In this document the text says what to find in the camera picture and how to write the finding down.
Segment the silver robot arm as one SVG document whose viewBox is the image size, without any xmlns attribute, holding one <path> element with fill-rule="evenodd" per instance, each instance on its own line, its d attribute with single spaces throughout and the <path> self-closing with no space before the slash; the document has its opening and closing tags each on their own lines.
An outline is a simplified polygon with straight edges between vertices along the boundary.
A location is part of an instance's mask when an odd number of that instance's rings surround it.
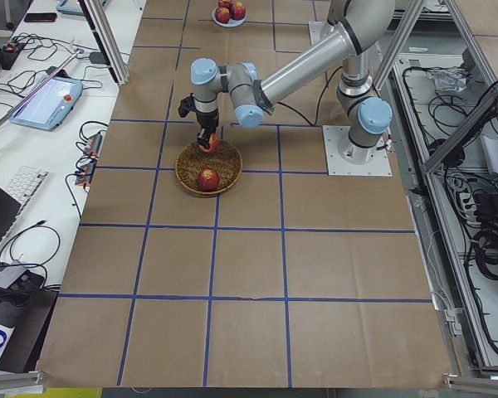
<svg viewBox="0 0 498 398">
<path fill-rule="evenodd" d="M 352 164 L 368 163 L 393 118 L 390 105 L 374 92 L 367 51 L 386 32 L 394 13 L 393 1 L 333 1 L 327 17 L 329 31 L 308 50 L 258 79 L 252 63 L 220 66 L 209 58 L 191 64 L 192 94 L 178 112 L 196 114 L 198 145 L 208 150 L 219 125 L 217 97 L 227 93 L 238 123 L 255 128 L 281 100 L 333 67 L 341 69 L 337 99 L 349 117 L 349 131 L 339 141 L 339 155 Z"/>
</svg>

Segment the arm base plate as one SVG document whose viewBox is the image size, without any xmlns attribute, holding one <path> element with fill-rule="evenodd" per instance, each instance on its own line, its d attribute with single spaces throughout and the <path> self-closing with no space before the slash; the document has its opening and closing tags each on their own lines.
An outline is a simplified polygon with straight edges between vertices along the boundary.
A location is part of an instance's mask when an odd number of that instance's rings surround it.
<svg viewBox="0 0 498 398">
<path fill-rule="evenodd" d="M 338 22 L 309 22 L 309 34 L 310 49 L 314 51 L 332 51 L 342 40 Z"/>
<path fill-rule="evenodd" d="M 327 172 L 331 177 L 391 177 L 388 151 L 380 138 L 372 148 L 360 148 L 349 139 L 349 126 L 322 127 Z"/>
</svg>

